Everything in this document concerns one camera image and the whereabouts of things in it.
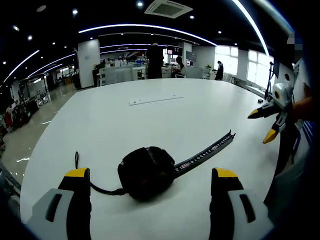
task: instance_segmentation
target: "led light strip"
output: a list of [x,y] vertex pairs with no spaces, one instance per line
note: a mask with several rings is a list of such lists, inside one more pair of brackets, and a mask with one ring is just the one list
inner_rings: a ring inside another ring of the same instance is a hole
[[100,54],[107,54],[107,53],[114,53],[114,52],[123,52],[123,51],[141,51],[141,50],[148,50],[148,49],[124,49],[124,50],[114,50],[114,51],[104,51],[100,52]]
[[[105,36],[112,36],[112,35],[119,35],[121,34],[121,32],[117,32],[117,33],[108,33],[108,34],[102,34],[102,35],[98,35],[98,37],[105,37]],[[150,35],[151,33],[147,33],[147,32],[124,32],[124,34],[145,34],[145,35]],[[164,34],[159,34],[159,33],[153,33],[154,36],[162,36],[162,37],[167,37],[167,38],[173,38],[173,39],[179,39],[179,40],[183,40],[185,42],[188,43],[192,43],[195,44],[194,41],[190,41],[181,37],[175,37],[175,36],[169,36],[169,35],[164,35]]]
[[59,66],[61,66],[61,65],[62,65],[62,63],[59,64],[59,65],[57,65],[57,66],[54,66],[54,67],[52,67],[52,68],[50,68],[50,69],[48,69],[48,70],[46,70],[46,71],[44,71],[43,73],[45,74],[46,72],[50,71],[51,69],[54,69],[54,68],[59,67]]
[[[121,46],[139,46],[139,45],[151,46],[151,44],[147,44],[147,43],[132,43],[132,44],[120,44],[120,45],[111,45],[111,46],[101,46],[100,49],[111,48],[111,47],[121,47]],[[158,44],[158,46],[160,46],[160,47],[167,47],[168,45],[160,45],[160,44]]]
[[45,66],[43,66],[43,67],[41,67],[41,68],[39,68],[38,70],[36,70],[36,71],[34,71],[33,73],[31,73],[31,74],[28,76],[28,78],[29,78],[30,76],[32,76],[33,74],[35,74],[36,72],[40,71],[41,69],[44,69],[45,67],[47,67],[47,66],[49,66],[49,65],[51,65],[51,64],[54,64],[54,63],[56,63],[56,62],[58,62],[58,61],[60,61],[60,60],[62,60],[62,59],[68,58],[68,57],[73,56],[73,55],[76,55],[76,54],[74,53],[74,54],[65,56],[65,57],[63,57],[63,58],[60,58],[60,59],[58,59],[58,60],[55,60],[55,61],[53,61],[53,62],[51,62],[51,63],[49,63],[49,64],[47,64],[47,65],[45,65]]
[[253,20],[253,18],[250,16],[250,14],[248,13],[248,11],[245,9],[245,7],[241,4],[241,2],[239,2],[239,0],[232,0],[234,2],[234,4],[241,10],[241,12],[244,14],[244,16],[246,17],[246,19],[248,19],[248,21],[250,22],[251,26],[253,27],[255,33],[257,34],[258,38],[260,39],[260,42],[264,48],[265,54],[269,57],[269,52],[268,52],[268,48],[267,45],[265,43],[264,38],[262,37],[262,34],[258,28],[258,26],[256,25],[255,21]]
[[204,39],[200,36],[185,32],[185,31],[180,31],[174,28],[169,28],[169,27],[165,27],[165,26],[157,26],[157,25],[148,25],[148,24],[132,24],[132,23],[125,23],[125,24],[113,24],[113,25],[105,25],[105,26],[97,26],[97,27],[93,27],[93,28],[88,28],[85,30],[81,30],[79,31],[80,34],[88,32],[88,31],[92,31],[92,30],[97,30],[97,29],[105,29],[105,28],[113,28],[113,27],[148,27],[148,28],[155,28],[155,29],[164,29],[164,30],[169,30],[169,31],[173,31],[173,32],[177,32],[180,34],[185,34],[197,39],[200,39],[202,41],[205,41],[209,44],[212,44],[214,46],[217,46],[217,44],[213,43],[212,41],[209,41],[207,39]]
[[23,60],[18,66],[16,66],[12,72],[9,73],[9,75],[6,77],[6,79],[3,81],[7,81],[7,79],[15,72],[15,70],[17,70],[17,68],[19,68],[25,61],[27,61],[29,58],[31,58],[33,55],[37,54],[38,52],[40,52],[40,50],[35,51],[34,53],[32,53],[30,56],[28,56],[25,60]]

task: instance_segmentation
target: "column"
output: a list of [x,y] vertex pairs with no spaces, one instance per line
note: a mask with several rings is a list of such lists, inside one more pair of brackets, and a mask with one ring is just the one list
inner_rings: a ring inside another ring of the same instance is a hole
[[14,81],[14,82],[12,83],[11,89],[12,89],[12,94],[13,94],[13,100],[14,100],[14,101],[19,100],[19,94],[18,94],[18,91],[19,91],[19,83],[18,83],[18,81]]
[[92,70],[100,64],[100,44],[98,39],[84,41],[78,44],[79,77],[82,88],[94,85]]
[[240,80],[247,80],[247,72],[248,72],[248,64],[249,64],[249,52],[245,50],[238,50],[238,71],[236,77]]
[[192,45],[187,42],[179,42],[179,47],[182,47],[182,62],[186,66],[187,65],[187,51],[192,52]]

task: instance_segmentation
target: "strap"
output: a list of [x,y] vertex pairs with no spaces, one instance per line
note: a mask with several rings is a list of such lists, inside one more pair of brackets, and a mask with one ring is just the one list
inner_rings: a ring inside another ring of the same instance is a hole
[[[75,161],[75,168],[78,169],[79,153],[77,151],[75,152],[74,161]],[[108,191],[108,190],[104,190],[104,189],[94,185],[91,181],[90,181],[90,186],[94,190],[96,190],[97,192],[102,193],[102,194],[106,194],[106,195],[121,196],[121,195],[126,194],[126,191],[123,188],[118,188],[117,190],[114,190],[114,191]]]

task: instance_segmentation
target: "window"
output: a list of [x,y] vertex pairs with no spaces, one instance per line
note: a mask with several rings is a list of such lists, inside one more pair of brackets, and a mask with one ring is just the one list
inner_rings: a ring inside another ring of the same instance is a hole
[[[249,64],[246,79],[263,88],[267,88],[269,79],[270,62],[274,62],[272,56],[249,50]],[[270,80],[271,87],[275,83],[275,76]]]
[[214,69],[218,69],[218,61],[223,64],[223,71],[232,75],[238,72],[238,48],[234,46],[217,46],[214,55]]
[[168,62],[168,54],[167,54],[167,49],[166,48],[163,49],[162,54],[163,54],[163,57],[164,57],[164,59],[163,59],[164,63],[168,64],[169,62]]

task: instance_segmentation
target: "sleeve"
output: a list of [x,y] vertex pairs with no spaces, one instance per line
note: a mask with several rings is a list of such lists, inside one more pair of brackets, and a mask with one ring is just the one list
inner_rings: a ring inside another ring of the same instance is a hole
[[307,67],[306,67],[306,63],[305,63],[304,60],[302,60],[300,62],[299,75],[301,77],[302,82],[305,83],[310,88],[310,82],[309,82]]

